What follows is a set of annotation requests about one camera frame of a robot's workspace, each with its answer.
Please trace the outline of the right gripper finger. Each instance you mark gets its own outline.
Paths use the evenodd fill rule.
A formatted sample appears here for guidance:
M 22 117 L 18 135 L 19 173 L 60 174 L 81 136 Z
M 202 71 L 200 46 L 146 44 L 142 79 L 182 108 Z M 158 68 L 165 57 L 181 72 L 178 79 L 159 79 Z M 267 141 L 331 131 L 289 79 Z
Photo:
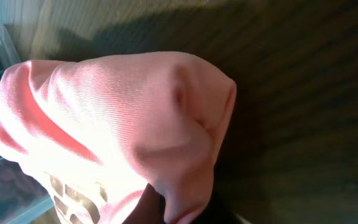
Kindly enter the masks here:
M 135 209 L 122 224 L 165 224 L 164 211 L 165 200 L 150 184 L 147 184 Z

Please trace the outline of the pink printed t-shirt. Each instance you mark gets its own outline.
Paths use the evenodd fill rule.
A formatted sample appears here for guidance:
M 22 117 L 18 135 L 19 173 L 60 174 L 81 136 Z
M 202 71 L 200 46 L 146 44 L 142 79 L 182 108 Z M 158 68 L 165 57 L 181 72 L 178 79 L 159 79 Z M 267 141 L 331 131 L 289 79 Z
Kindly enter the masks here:
M 123 223 L 147 184 L 165 223 L 208 206 L 236 84 L 192 54 L 28 60 L 0 81 L 0 155 L 51 196 L 62 223 Z

